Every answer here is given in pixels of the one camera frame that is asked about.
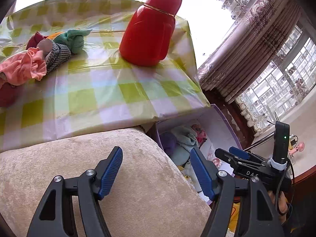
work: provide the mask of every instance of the cable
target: cable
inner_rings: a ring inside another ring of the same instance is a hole
[[[293,147],[293,149],[296,147],[297,143],[298,143],[298,136],[297,135],[291,135],[292,137],[296,137],[297,140],[296,140],[296,143],[295,143],[295,146]]]
[[[275,197],[275,200],[274,200],[275,209],[280,215],[285,215],[289,211],[290,207],[292,206],[292,201],[293,201],[294,191],[295,191],[295,176],[294,176],[293,165],[292,165],[292,162],[291,162],[291,160],[289,158],[287,159],[287,162],[288,162],[288,165],[286,166],[286,169],[284,170],[284,173],[283,173],[283,175],[282,175],[282,177],[280,179],[279,185],[277,187],[276,197]],[[279,208],[279,193],[280,193],[280,188],[281,188],[282,181],[283,181],[283,179],[284,179],[289,167],[291,167],[292,174],[293,174],[293,194],[292,194],[292,199],[291,199],[291,202],[290,202],[290,205],[289,205],[288,209],[284,213],[282,213],[280,211],[280,208]]]
[[[273,124],[272,122],[270,122],[269,120],[267,120],[267,122],[270,123],[270,124],[272,124],[272,125],[275,125],[275,124]]]
[[[277,116],[277,113],[274,112],[274,116],[276,117],[276,120],[279,121],[279,117]]]
[[[288,154],[289,154],[289,156],[290,156],[290,159],[292,159],[292,158],[293,158],[293,155],[291,156],[291,154],[290,154],[289,150],[288,150]]]

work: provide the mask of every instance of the pink floral curtain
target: pink floral curtain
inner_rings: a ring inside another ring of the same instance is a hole
[[[198,68],[204,90],[231,103],[268,66],[301,15],[294,0],[254,0],[222,44]]]

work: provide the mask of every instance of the velvet upholstery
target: velvet upholstery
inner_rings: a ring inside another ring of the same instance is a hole
[[[199,237],[210,208],[141,130],[87,134],[0,153],[0,213],[25,237],[33,214],[54,176],[79,176],[106,158],[124,153],[111,192],[100,202],[112,237]],[[73,198],[78,235],[85,236]]]

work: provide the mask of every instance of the storage box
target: storage box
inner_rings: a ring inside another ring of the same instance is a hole
[[[200,124],[206,132],[207,141],[203,143],[200,148],[206,158],[210,149],[213,152],[217,148],[222,148],[228,151],[230,147],[234,146],[242,150],[236,134],[224,114],[215,104],[212,104],[210,108],[204,108],[196,113],[159,122],[156,124],[156,128],[152,128],[148,134],[162,148],[159,134],[169,131],[176,126],[191,126],[193,124]],[[225,170],[227,173],[231,175],[233,174],[233,169],[225,162],[222,163],[219,170]],[[203,193],[200,194],[200,196],[205,199],[205,201],[209,200]]]

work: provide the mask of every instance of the crumpled clothes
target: crumpled clothes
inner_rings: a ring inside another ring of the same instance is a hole
[[[198,142],[199,148],[201,148],[202,144],[205,143],[205,141],[207,140],[206,132],[202,128],[202,126],[198,124],[192,125],[191,128],[197,133],[197,142]]]
[[[200,192],[202,191],[202,188],[198,182],[198,178],[193,170],[193,167],[192,167],[192,164],[191,164],[191,161],[189,160],[185,166],[184,166],[184,174],[188,175],[191,180],[192,180],[192,183],[194,185],[194,189],[197,191],[197,192]]]
[[[180,170],[181,174],[184,176],[184,178],[187,180],[188,184],[191,185],[193,189],[195,189],[191,177],[189,177],[188,175],[184,173],[184,168],[182,166],[177,166],[177,167]]]
[[[169,157],[176,166],[181,166],[188,161],[190,152],[177,143],[173,153]]]
[[[171,156],[177,144],[176,137],[170,132],[164,132],[159,135],[159,138],[160,138],[160,142],[162,144],[164,152],[168,156]]]
[[[4,83],[0,88],[0,107],[9,107],[20,95],[23,86],[13,86],[9,83]]]
[[[198,135],[191,127],[177,126],[171,130],[171,133],[176,137],[177,143],[188,152],[198,146],[196,139]]]
[[[217,168],[219,168],[222,165],[222,161],[219,158],[213,159],[212,162]]]
[[[59,36],[60,34],[62,34],[63,32],[56,32],[54,34],[51,34],[47,37],[47,39],[50,39],[50,40],[54,40],[57,36]]]
[[[19,86],[29,79],[40,81],[45,75],[46,62],[43,59],[43,51],[38,47],[31,47],[0,63],[0,87],[5,82]]]
[[[28,43],[26,45],[26,50],[28,50],[28,48],[30,48],[30,47],[36,48],[37,44],[45,38],[47,38],[47,37],[42,36],[39,32],[36,31],[36,33],[28,41]]]
[[[43,51],[43,59],[51,52],[53,48],[52,41],[49,39],[43,39],[37,44],[40,51]]]
[[[52,40],[50,41],[52,43],[52,50],[45,59],[47,74],[57,69],[61,64],[69,60],[71,57],[71,51],[66,45],[55,43]]]
[[[79,53],[84,46],[83,37],[90,34],[90,30],[70,29],[65,33],[58,35],[55,39],[55,43],[67,45],[73,54]]]

